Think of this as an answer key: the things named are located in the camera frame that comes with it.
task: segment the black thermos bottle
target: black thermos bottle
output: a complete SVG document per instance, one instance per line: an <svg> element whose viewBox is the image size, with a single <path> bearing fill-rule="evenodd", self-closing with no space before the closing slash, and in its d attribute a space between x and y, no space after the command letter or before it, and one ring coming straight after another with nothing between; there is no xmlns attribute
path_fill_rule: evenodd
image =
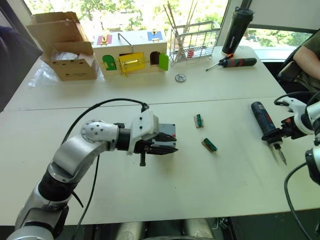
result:
<svg viewBox="0 0 320 240"><path fill-rule="evenodd" d="M224 40L222 53L235 53L241 38L244 36L249 23L254 18L254 12L250 9L236 7L232 16L228 34Z"/></svg>

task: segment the person's arm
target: person's arm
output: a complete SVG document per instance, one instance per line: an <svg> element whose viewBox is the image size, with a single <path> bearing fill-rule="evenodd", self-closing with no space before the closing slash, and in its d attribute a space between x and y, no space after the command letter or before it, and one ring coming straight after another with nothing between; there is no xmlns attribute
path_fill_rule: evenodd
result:
<svg viewBox="0 0 320 240"><path fill-rule="evenodd" d="M305 73L320 81L320 60L312 50L301 46L293 59Z"/></svg>

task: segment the metal basket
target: metal basket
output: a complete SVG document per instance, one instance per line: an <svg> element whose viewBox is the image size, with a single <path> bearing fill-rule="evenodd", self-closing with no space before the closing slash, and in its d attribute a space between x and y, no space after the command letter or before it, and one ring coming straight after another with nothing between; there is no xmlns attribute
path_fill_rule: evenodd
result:
<svg viewBox="0 0 320 240"><path fill-rule="evenodd" d="M178 62L212 57L220 31L217 22L205 21L187 27L180 25L176 30L171 29L170 35L171 66Z"/></svg>

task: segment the white table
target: white table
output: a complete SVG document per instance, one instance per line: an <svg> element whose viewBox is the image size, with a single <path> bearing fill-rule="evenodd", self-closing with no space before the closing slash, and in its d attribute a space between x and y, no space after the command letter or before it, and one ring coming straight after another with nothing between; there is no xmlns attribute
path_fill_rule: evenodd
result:
<svg viewBox="0 0 320 240"><path fill-rule="evenodd" d="M167 72L110 76L105 81L59 82L54 85L28 86L38 60L8 103L5 111L43 110L90 107L111 98L131 98L148 104L183 103L211 100L277 97L284 93L264 64L258 59L255 66L223 68L209 72L205 69L218 62L221 47L216 47L212 60L196 63L177 63ZM252 48L240 46L234 58L257 58ZM177 74L186 75L186 82L175 81ZM115 102L112 105L127 105Z"/></svg>
<svg viewBox="0 0 320 240"><path fill-rule="evenodd" d="M175 123L179 151L164 156L126 156L124 151L101 155L91 206L83 224L255 215L288 211L284 179L305 161L313 137L285 139L282 151L273 154L260 140L262 133L250 104L261 101L274 123L291 114L273 105L274 98L153 104L161 123ZM34 185L43 176L66 130L84 108L5 111L0 114L0 225L13 225ZM129 124L138 106L100 107L83 118ZM195 128L200 113L204 128ZM216 153L201 141L208 137ZM76 192L87 203L94 166ZM307 168L290 180L289 192L297 210L320 207L319 186ZM74 198L69 203L67 225L78 222L83 209Z"/></svg>

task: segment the plastic bag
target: plastic bag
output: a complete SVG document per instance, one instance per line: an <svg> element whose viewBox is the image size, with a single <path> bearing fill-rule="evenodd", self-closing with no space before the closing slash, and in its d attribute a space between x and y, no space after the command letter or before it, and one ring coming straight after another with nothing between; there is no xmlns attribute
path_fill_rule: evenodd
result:
<svg viewBox="0 0 320 240"><path fill-rule="evenodd" d="M105 77L101 69L99 68L96 79L62 81L51 67L49 67L46 63L42 62L41 67L35 72L34 76L28 83L28 86L37 87L37 86L50 86L50 85L65 85L65 84L74 84L75 82L81 83L86 81L105 82Z"/></svg>

